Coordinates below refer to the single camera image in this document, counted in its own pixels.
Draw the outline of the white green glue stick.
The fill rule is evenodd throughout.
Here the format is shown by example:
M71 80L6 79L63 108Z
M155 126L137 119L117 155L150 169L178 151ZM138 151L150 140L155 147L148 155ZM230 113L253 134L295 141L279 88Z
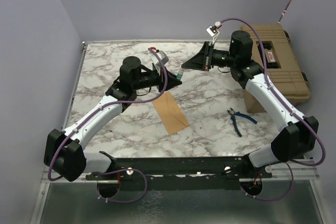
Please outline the white green glue stick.
M177 80L181 80L184 73L184 69L180 69L176 75Z

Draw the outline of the brown paper envelope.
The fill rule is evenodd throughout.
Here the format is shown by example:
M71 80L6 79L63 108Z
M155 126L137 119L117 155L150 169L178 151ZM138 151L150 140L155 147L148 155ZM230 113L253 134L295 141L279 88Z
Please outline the brown paper envelope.
M190 125L171 92L164 93L155 99L152 104L169 135Z

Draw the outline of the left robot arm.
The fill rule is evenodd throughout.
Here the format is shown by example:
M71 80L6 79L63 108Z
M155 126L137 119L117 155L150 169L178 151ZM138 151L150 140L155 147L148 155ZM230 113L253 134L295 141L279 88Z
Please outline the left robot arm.
M131 104L138 103L137 90L156 86L163 94L181 83L164 65L148 69L139 58L126 57L117 80L90 112L66 129L54 129L48 134L44 156L44 163L49 167L48 179L54 180L52 172L69 182L84 173L99 173L104 179L112 178L116 172L114 158L104 151L86 153L88 143L108 122Z

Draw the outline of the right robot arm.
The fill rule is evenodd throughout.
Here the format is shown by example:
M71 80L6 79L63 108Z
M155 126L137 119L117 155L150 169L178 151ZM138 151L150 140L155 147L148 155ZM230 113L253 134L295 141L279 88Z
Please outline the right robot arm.
M287 162L304 155L314 148L318 129L315 117L306 117L271 84L265 69L252 60L253 40L243 30L232 33L229 50L217 50L206 41L201 50L184 62L183 69L208 71L212 67L229 67L231 75L249 92L274 121L279 134L266 147L246 155L241 171L254 177L260 167L275 162Z

